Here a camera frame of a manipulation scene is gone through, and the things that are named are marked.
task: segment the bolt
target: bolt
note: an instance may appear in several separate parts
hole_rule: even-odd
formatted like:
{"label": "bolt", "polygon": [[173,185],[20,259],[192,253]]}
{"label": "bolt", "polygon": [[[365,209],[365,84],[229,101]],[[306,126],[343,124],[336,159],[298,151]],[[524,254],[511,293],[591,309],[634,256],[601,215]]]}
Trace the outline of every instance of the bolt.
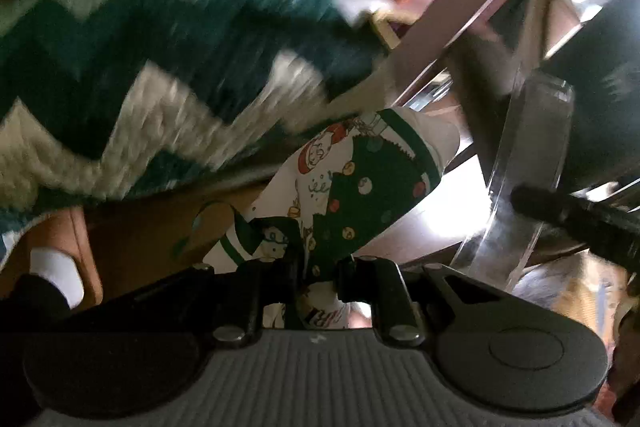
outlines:
{"label": "bolt", "polygon": [[389,330],[389,336],[402,343],[414,342],[420,337],[420,331],[415,326],[398,324]]}
{"label": "bolt", "polygon": [[244,339],[244,330],[233,324],[219,326],[213,331],[213,337],[220,342],[239,342]]}

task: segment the leg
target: leg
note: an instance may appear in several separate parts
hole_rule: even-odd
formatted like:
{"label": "leg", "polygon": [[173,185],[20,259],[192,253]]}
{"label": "leg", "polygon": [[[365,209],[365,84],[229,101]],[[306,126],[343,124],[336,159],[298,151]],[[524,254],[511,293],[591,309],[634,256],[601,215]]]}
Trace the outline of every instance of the leg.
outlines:
{"label": "leg", "polygon": [[25,241],[30,247],[30,274],[23,275],[11,295],[0,301],[0,375],[7,383],[1,416],[2,425],[8,427],[23,425],[40,411],[22,371],[28,335],[70,315],[83,300],[85,288],[87,302],[102,299],[81,208],[55,214],[30,230]]}

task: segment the chevron blanket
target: chevron blanket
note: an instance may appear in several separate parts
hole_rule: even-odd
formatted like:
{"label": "chevron blanket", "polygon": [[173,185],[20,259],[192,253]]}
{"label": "chevron blanket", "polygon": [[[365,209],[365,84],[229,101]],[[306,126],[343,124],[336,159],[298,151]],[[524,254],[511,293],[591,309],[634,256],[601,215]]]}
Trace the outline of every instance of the chevron blanket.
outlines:
{"label": "chevron blanket", "polygon": [[56,208],[165,190],[382,108],[382,54],[330,0],[0,2],[0,260]]}

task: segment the white sock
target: white sock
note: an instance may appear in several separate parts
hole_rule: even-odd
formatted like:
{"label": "white sock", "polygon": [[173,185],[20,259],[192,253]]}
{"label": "white sock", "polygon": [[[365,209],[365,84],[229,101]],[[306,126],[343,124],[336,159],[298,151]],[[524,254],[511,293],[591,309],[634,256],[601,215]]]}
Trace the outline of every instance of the white sock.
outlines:
{"label": "white sock", "polygon": [[65,296],[71,309],[84,298],[84,286],[72,257],[55,248],[33,248],[29,273],[49,281]]}

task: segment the person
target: person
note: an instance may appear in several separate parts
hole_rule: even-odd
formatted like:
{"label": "person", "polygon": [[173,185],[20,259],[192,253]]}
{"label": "person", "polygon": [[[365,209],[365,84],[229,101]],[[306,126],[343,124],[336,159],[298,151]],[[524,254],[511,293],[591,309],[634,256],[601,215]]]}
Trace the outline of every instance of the person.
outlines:
{"label": "person", "polygon": [[612,412],[616,422],[627,425],[640,417],[640,280],[634,275],[627,294],[616,310],[616,349],[607,375],[616,396]]}
{"label": "person", "polygon": [[24,425],[40,411],[22,370],[30,333],[43,331],[78,307],[102,301],[102,283],[89,246],[81,207],[66,208],[37,224],[24,241],[30,270],[0,300],[2,425]]}

